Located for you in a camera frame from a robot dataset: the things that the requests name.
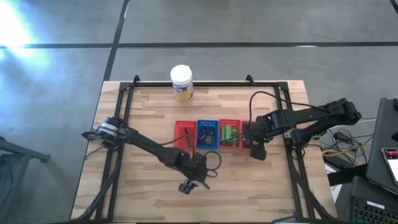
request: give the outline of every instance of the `white lid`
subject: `white lid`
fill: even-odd
[[[192,71],[188,65],[177,65],[170,72],[172,81],[177,85],[186,85],[192,81]]]

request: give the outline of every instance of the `concrete floor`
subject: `concrete floor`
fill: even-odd
[[[123,0],[0,1],[0,45],[112,43]],[[388,0],[131,0],[121,43],[398,41]],[[0,136],[50,153],[32,161],[9,223],[69,219],[110,49],[0,49]],[[398,47],[119,49],[110,80],[305,80],[315,105],[347,97],[375,117],[397,97]],[[355,135],[374,124],[352,127]]]

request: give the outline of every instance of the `white sticker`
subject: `white sticker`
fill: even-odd
[[[375,206],[375,207],[377,207],[377,208],[384,209],[384,205],[379,205],[378,203],[374,203],[374,202],[370,202],[370,201],[367,201],[366,203],[367,203],[368,205],[372,205],[372,206]]]

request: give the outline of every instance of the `wooden tabletop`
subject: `wooden tabletop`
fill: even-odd
[[[287,81],[294,102],[308,103],[303,81]],[[120,82],[104,82],[94,127],[114,114]],[[174,138],[176,120],[249,118],[249,99],[271,87],[195,87],[194,98],[179,103],[170,87],[134,88],[129,125],[157,142]],[[294,105],[295,110],[304,109]],[[253,99],[253,118],[277,109],[267,95]],[[87,153],[99,147],[90,142]],[[125,145],[116,199],[115,222],[266,222],[292,215],[294,200],[281,136],[266,144],[267,158],[259,161],[247,149],[219,149],[223,158],[217,178],[207,178],[210,190],[199,186],[185,195],[178,186],[185,177],[165,167],[136,146]],[[83,213],[100,188],[105,149],[92,154],[83,165],[72,218]],[[308,147],[304,157],[308,181],[320,203],[336,216],[325,166],[319,148]],[[217,161],[209,158],[208,167]],[[108,209],[106,197],[104,215]],[[307,214],[301,192],[302,207]]]

